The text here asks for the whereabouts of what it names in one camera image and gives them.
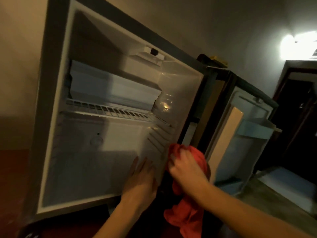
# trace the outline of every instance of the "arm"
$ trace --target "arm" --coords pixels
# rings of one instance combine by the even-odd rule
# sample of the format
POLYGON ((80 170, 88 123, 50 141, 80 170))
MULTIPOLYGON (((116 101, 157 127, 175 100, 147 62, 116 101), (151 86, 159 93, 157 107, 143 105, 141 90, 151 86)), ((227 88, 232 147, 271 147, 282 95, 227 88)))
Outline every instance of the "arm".
POLYGON ((244 238, 311 237, 209 184, 189 151, 181 150, 180 159, 172 156, 168 167, 184 192, 244 238))
POLYGON ((128 180, 122 191, 121 201, 94 238, 125 237, 144 210, 156 196, 155 168, 145 158, 137 167, 135 158, 128 180))

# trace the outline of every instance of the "person's right hand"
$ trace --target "person's right hand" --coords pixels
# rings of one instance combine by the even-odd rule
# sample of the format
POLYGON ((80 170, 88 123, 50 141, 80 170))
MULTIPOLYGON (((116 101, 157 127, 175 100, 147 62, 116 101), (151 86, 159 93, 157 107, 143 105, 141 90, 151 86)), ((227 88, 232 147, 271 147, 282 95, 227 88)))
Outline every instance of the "person's right hand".
POLYGON ((183 191, 194 199, 203 191, 206 184, 209 185, 204 172, 188 150, 180 150, 180 159, 171 155, 168 169, 183 191))

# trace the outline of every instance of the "red rag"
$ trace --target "red rag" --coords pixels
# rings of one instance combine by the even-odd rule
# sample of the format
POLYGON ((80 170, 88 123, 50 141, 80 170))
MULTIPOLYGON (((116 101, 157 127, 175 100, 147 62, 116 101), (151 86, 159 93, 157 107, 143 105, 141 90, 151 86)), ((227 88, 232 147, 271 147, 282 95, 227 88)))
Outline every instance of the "red rag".
MULTIPOLYGON (((168 150, 168 159, 170 159, 171 154, 179 159, 180 149, 190 151, 204 174, 207 175, 208 169, 204 154, 192 146, 186 147, 180 144, 171 144, 168 150)), ((183 194, 182 188, 175 180, 173 181, 172 189, 176 195, 183 194)), ((164 211, 165 220, 169 224, 179 227, 179 231, 184 238, 201 237, 203 216, 204 209, 186 194, 178 205, 174 205, 172 209, 164 211)))

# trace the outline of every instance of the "white wire rack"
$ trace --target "white wire rack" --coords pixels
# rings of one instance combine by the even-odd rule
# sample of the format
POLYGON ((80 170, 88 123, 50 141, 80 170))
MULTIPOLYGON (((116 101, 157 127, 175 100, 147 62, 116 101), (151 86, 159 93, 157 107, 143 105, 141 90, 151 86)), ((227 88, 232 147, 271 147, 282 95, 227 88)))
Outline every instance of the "white wire rack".
POLYGON ((101 117, 113 117, 121 119, 130 119, 144 122, 163 123, 164 125, 170 126, 164 120, 158 118, 152 113, 142 113, 132 111, 129 109, 117 108, 112 106, 103 106, 98 104, 86 103, 79 100, 67 99, 66 100, 66 112, 86 114, 92 116, 101 117))

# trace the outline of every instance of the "forearm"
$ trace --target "forearm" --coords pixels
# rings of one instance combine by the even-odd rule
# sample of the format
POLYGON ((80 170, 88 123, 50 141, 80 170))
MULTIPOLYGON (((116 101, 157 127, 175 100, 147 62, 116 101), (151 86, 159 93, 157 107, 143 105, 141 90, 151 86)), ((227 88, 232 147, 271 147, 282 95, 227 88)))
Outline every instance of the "forearm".
POLYGON ((137 210, 120 203, 93 238, 125 237, 138 218, 137 210))
POLYGON ((213 213, 244 238, 310 237, 210 184, 206 184, 204 191, 197 193, 194 198, 201 207, 213 213))

